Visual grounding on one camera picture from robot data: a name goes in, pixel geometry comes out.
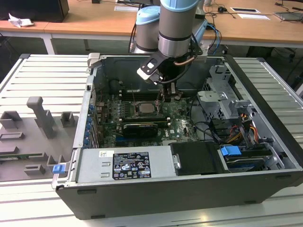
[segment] cable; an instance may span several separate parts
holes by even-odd
[[[231,142],[235,141],[236,139],[240,138],[241,136],[242,136],[242,133],[239,132],[235,137],[233,137],[229,141],[227,141],[227,143],[231,143]]]
[[[287,82],[290,75],[293,73],[293,71],[297,68],[297,66],[300,64],[300,62],[303,60],[303,57],[296,63],[296,65],[292,68],[292,70],[290,71],[290,73],[287,75],[285,81]]]
[[[215,55],[215,53],[216,53],[216,51],[218,50],[218,48],[219,48],[219,46],[220,46],[220,43],[221,43],[221,39],[222,39],[222,34],[221,34],[221,32],[218,30],[218,29],[216,29],[215,27],[213,27],[213,26],[211,26],[211,25],[208,25],[208,26],[210,26],[213,30],[214,30],[214,32],[215,32],[215,34],[216,34],[216,37],[217,37],[217,46],[216,46],[216,49],[214,50],[214,55]]]
[[[209,12],[209,13],[212,13],[214,15],[224,15],[224,14],[239,14],[239,13],[214,13],[214,12]],[[256,15],[255,13],[241,13],[241,14],[245,14],[245,15]],[[258,14],[258,16],[271,16],[271,15],[274,15],[274,13],[272,14]]]
[[[184,74],[189,70],[191,66],[191,63],[185,66],[185,69],[183,70],[182,73],[180,73],[176,78],[168,80],[168,81],[161,81],[160,84],[170,84],[172,82],[177,81],[178,79],[180,79],[182,76],[184,76]]]
[[[202,129],[200,129],[199,127],[196,126],[197,123],[204,123],[204,122],[196,122],[196,123],[193,122],[193,119],[192,119],[192,117],[191,117],[191,112],[192,112],[193,105],[194,105],[194,102],[195,102],[195,99],[196,99],[196,98],[197,98],[197,96],[195,96],[195,97],[193,98],[193,100],[191,101],[191,105],[190,105],[190,109],[189,109],[189,119],[190,119],[190,122],[196,127],[197,130],[199,130],[200,132],[202,132],[202,133],[204,133],[204,134],[206,134],[206,135],[208,135],[208,136],[210,136],[211,138],[214,139],[214,137],[213,137],[212,134],[210,134],[210,133],[206,132],[206,130],[202,130]]]
[[[134,31],[135,31],[136,27],[137,27],[137,25],[136,25],[136,22],[135,22],[134,26],[133,26],[133,29],[132,29],[132,32],[131,32],[131,36],[129,38],[129,44],[128,44],[128,52],[129,53],[131,52],[132,38],[133,38],[133,34],[134,34]]]
[[[16,52],[18,56],[20,56],[20,54],[18,53],[18,51],[16,51],[16,49],[10,44],[10,42],[8,41],[8,39],[4,35],[2,35],[1,33],[0,33],[0,35],[6,39],[6,42],[11,46],[11,48],[14,50],[14,52]]]
[[[216,29],[217,31],[218,31],[218,33],[220,34],[220,38],[219,38],[219,43],[217,44],[217,47],[216,47],[216,49],[215,49],[215,51],[214,51],[214,54],[216,54],[216,51],[218,50],[218,48],[219,48],[219,46],[220,46],[220,43],[221,43],[221,40],[222,40],[222,34],[221,34],[221,32],[218,30],[218,29]]]
[[[116,133],[116,132],[115,132],[114,134],[117,134],[117,135],[119,135],[119,136],[124,137],[124,135],[122,135],[122,134],[120,134],[120,133]]]
[[[175,61],[174,64],[176,66],[184,66],[184,65],[187,65],[187,64],[191,63],[194,59],[195,59],[195,57],[191,57],[190,59],[188,59],[188,60],[186,60],[184,62],[176,62]]]

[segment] electronic device on desk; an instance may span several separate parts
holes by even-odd
[[[275,15],[283,21],[302,21],[303,13],[300,12],[276,12]]]
[[[89,56],[68,178],[53,185],[77,218],[259,203],[302,182],[300,145],[250,81],[258,60],[198,56],[164,87],[136,74],[148,58]]]
[[[8,20],[10,13],[21,19],[62,22],[68,11],[67,0],[0,0],[1,20]]]

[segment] gray plastic part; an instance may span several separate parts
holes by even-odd
[[[60,155],[58,163],[63,163],[63,162],[66,162],[66,161],[65,161],[64,157],[62,155]]]
[[[56,164],[58,164],[58,163],[54,160],[53,156],[50,155],[50,156],[48,157],[46,166],[47,166],[50,170],[53,170],[53,166],[56,165]]]
[[[72,112],[62,112],[60,120],[64,128],[75,126],[75,119]]]
[[[0,123],[5,129],[15,129],[16,124],[15,121],[21,121],[19,114],[17,111],[5,111],[0,117]]]
[[[24,172],[27,175],[43,175],[45,174],[45,169],[41,164],[38,165],[26,165],[24,168]]]
[[[53,126],[54,120],[53,120],[52,113],[49,110],[44,110],[44,112],[46,114],[46,117],[47,117],[49,123],[51,124],[51,126]],[[35,121],[36,121],[38,127],[41,128],[41,125],[40,125],[39,121],[37,119],[35,119]]]
[[[0,147],[0,155],[12,155],[18,153],[18,147]]]
[[[3,140],[21,140],[24,138],[23,132],[0,133],[0,141]]]
[[[49,119],[47,118],[47,115],[45,114],[45,111],[42,107],[42,102],[43,99],[42,97],[30,97],[28,98],[27,101],[27,106],[28,108],[31,108],[36,117],[37,117],[37,121],[39,123],[39,125],[41,126],[41,128],[43,129],[46,137],[48,139],[51,139],[54,137],[54,131],[52,128],[52,125],[49,121]]]
[[[47,161],[48,160],[48,155],[44,152],[41,155],[32,155],[28,157],[29,160],[33,161]]]
[[[19,59],[28,59],[30,57],[30,53],[23,53],[20,55]]]
[[[26,117],[21,121],[16,121],[17,129],[6,130],[4,127],[0,129],[0,134],[22,132],[24,134],[22,140],[1,140],[0,147],[18,147],[19,152],[12,154],[12,156],[28,155],[29,157],[29,159],[13,161],[7,159],[6,161],[1,161],[0,182],[49,179],[53,177],[52,169],[50,170],[46,166],[50,155],[53,156],[56,161],[60,159],[60,155],[62,155],[66,161],[70,160],[76,127],[63,128],[60,116],[53,117],[53,119],[53,130],[56,133],[56,137],[51,140],[44,135],[41,128],[38,128],[35,117]],[[79,117],[74,115],[74,119],[76,126]],[[38,164],[42,164],[45,168],[44,175],[27,175],[24,172],[25,165]]]

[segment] desk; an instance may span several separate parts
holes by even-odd
[[[229,12],[230,7],[255,8],[262,14],[272,14],[284,11],[275,6],[275,0],[217,0],[224,4]],[[291,9],[296,6],[303,8],[302,3],[284,1]],[[39,37],[44,40],[47,52],[55,54],[52,45],[53,38],[66,39],[96,39],[96,40],[129,40],[136,12],[114,11],[115,3],[103,2],[92,4],[91,1],[69,0],[70,11],[63,23],[35,22],[36,26],[17,28],[7,21],[0,21],[0,32],[5,36]],[[237,19],[231,15],[217,15],[215,24],[222,33],[221,44],[271,46],[303,48],[303,25],[299,22],[281,22],[275,15],[268,16],[270,20]],[[213,31],[206,31],[205,44],[214,39]]]

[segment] warning label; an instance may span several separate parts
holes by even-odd
[[[149,178],[152,177],[151,175],[150,158],[148,152],[114,154],[114,180]]]

